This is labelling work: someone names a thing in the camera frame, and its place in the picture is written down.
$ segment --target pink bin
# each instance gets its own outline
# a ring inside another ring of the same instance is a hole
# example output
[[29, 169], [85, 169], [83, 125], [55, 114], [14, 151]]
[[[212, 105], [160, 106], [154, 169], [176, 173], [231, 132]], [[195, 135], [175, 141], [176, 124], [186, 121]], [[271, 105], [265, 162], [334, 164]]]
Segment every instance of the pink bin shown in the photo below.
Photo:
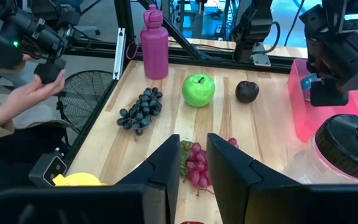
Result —
[[296, 59], [292, 64], [287, 83], [296, 135], [303, 142], [307, 142], [321, 124], [333, 115], [358, 115], [358, 90], [349, 93], [349, 103], [346, 106], [313, 107], [309, 101], [305, 101], [300, 80], [309, 74], [306, 68], [306, 60]]

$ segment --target bottle cap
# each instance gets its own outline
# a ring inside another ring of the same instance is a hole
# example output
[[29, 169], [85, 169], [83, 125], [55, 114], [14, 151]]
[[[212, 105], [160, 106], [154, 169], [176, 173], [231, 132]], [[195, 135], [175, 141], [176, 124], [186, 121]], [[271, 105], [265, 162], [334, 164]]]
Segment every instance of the bottle cap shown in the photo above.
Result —
[[162, 25], [162, 11], [158, 10], [156, 5], [150, 4], [149, 10], [143, 13], [144, 24], [148, 27], [158, 27]]
[[328, 162], [358, 178], [358, 116], [340, 114], [328, 118], [317, 130], [315, 140]]

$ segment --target apple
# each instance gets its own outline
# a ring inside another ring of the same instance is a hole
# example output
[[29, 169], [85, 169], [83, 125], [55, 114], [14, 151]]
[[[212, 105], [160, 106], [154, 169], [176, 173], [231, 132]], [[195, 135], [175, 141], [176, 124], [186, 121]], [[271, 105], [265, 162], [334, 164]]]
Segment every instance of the apple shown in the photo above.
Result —
[[241, 103], [253, 102], [259, 93], [259, 86], [254, 82], [241, 81], [236, 87], [236, 98]]
[[207, 74], [192, 74], [183, 82], [181, 93], [186, 103], [200, 108], [212, 100], [215, 93], [215, 82]]

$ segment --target electric fan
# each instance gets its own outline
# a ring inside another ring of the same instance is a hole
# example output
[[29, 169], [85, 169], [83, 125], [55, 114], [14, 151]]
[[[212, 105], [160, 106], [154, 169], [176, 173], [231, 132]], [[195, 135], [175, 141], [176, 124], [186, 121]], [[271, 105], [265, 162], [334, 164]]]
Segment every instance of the electric fan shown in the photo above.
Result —
[[58, 110], [74, 125], [75, 132], [81, 131], [111, 82], [111, 72], [98, 70], [78, 72], [66, 79], [63, 94], [58, 97]]

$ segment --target finger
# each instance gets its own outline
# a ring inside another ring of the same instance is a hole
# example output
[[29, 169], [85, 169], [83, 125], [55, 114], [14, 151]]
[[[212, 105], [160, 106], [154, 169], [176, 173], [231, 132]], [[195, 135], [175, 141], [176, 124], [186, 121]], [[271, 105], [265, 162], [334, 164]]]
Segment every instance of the finger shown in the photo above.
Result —
[[36, 91], [34, 91], [33, 94], [40, 100], [44, 100], [52, 96], [53, 94], [56, 94], [59, 91], [61, 91], [60, 88], [64, 87], [64, 73], [65, 73], [64, 70], [60, 71], [58, 77], [53, 83], [46, 84], [42, 88], [39, 88]]
[[32, 82], [25, 85], [25, 89], [27, 90], [28, 93], [41, 87], [42, 87], [42, 81], [37, 74], [34, 74], [34, 80]]
[[54, 95], [54, 94], [60, 93], [64, 89], [64, 87], [65, 87], [65, 80], [62, 79], [62, 81], [60, 82], [59, 86], [56, 89], [54, 89], [52, 94]]
[[27, 60], [32, 60], [32, 57], [30, 55], [27, 54], [23, 54], [23, 61], [27, 61]]

